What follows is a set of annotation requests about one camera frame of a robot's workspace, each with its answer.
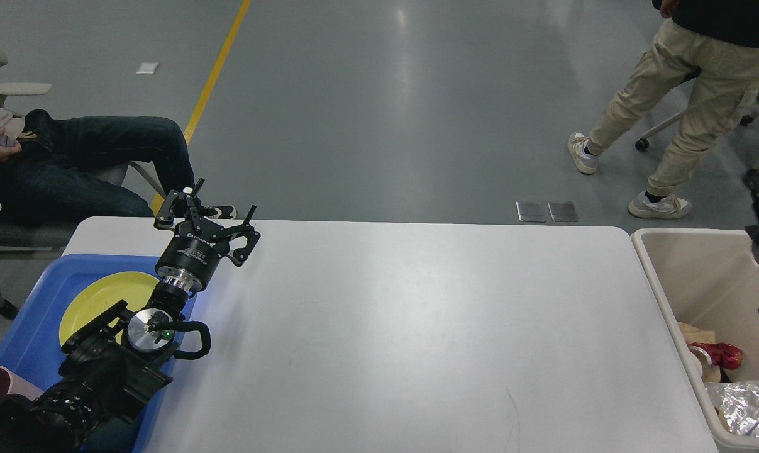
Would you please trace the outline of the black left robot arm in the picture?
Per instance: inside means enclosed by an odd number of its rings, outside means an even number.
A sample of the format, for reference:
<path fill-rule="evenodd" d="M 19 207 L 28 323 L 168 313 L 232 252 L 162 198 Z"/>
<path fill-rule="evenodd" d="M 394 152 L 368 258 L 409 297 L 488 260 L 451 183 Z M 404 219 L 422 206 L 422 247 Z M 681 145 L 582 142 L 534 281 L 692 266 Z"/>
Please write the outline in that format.
<path fill-rule="evenodd" d="M 169 359 L 200 359 L 211 349 L 209 327 L 183 309 L 206 290 L 224 258 L 240 267 L 260 233 L 250 223 L 221 226 L 198 200 L 202 179 L 172 190 L 154 227 L 172 232 L 155 264 L 158 283 L 143 308 L 115 302 L 73 333 L 63 346 L 60 381 L 37 398 L 0 398 L 0 452 L 76 452 L 110 418 L 132 423 L 172 378 Z"/>

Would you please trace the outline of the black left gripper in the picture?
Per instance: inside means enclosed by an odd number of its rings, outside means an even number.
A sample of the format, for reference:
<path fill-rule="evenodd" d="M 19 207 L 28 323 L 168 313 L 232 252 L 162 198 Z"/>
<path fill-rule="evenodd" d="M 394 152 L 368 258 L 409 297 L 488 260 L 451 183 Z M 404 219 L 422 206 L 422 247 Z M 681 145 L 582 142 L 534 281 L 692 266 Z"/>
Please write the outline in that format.
<path fill-rule="evenodd" d="M 224 258 L 241 267 L 261 238 L 251 224 L 257 207 L 250 207 L 242 223 L 224 226 L 213 220 L 202 220 L 206 207 L 198 193 L 206 180 L 199 178 L 195 186 L 170 190 L 154 216 L 157 230 L 171 230 L 172 238 L 155 264 L 155 272 L 164 286 L 175 286 L 184 293 L 207 289 Z M 184 220 L 175 225 L 176 218 Z M 244 244 L 236 249 L 235 241 Z"/>

